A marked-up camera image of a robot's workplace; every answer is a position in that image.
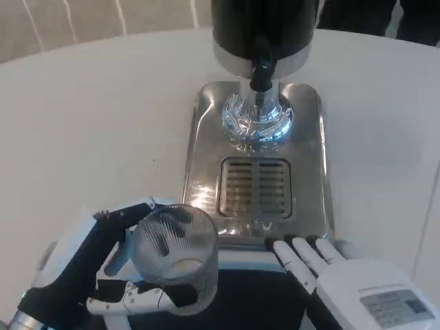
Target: drip tray grate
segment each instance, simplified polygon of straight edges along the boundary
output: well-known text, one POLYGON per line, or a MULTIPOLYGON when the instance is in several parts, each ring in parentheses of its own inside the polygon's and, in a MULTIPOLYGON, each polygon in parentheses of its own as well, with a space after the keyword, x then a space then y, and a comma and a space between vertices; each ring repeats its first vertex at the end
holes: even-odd
POLYGON ((231 157, 221 165, 220 213, 280 221, 292 213, 290 165, 284 159, 231 157))

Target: white table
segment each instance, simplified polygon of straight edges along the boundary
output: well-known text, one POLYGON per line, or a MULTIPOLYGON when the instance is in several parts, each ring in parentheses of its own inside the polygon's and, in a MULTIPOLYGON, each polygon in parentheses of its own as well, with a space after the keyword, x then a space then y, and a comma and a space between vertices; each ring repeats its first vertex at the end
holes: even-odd
MULTIPOLYGON (((438 49, 317 31, 308 63, 284 79, 322 97, 337 235, 410 274, 440 157, 439 64, 438 49)), ((83 205, 179 200, 195 94, 232 79, 208 30, 0 65, 0 318, 12 317, 43 250, 83 205)), ((426 265, 431 275, 417 276, 440 274, 426 265)))

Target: white robotic hand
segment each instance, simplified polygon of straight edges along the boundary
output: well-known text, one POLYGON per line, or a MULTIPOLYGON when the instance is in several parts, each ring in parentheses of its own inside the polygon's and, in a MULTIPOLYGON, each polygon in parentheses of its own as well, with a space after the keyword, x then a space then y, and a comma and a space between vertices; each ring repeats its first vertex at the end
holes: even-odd
POLYGON ((352 249, 341 254, 326 239, 287 241, 268 248, 304 296, 317 330, 440 329, 439 310, 390 263, 351 258, 358 257, 352 249))

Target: drip tray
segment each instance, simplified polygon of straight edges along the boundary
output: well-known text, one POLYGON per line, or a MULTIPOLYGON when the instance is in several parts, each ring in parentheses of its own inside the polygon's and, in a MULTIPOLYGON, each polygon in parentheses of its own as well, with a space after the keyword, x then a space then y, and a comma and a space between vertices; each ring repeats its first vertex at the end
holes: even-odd
POLYGON ((210 82, 196 97, 182 202, 205 210, 225 247, 263 249, 265 237, 325 237, 333 230, 324 116, 316 91, 287 84, 294 110, 283 143, 233 144, 221 121, 238 82, 210 82))

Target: black water tank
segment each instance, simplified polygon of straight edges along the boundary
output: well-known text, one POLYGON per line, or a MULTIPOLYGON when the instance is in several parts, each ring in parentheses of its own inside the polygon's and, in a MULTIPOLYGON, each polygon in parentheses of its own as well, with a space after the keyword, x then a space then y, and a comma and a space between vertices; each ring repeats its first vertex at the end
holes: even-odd
POLYGON ((227 52, 252 60, 263 37, 274 59, 296 54, 310 42, 319 0, 211 0, 215 41, 227 52))

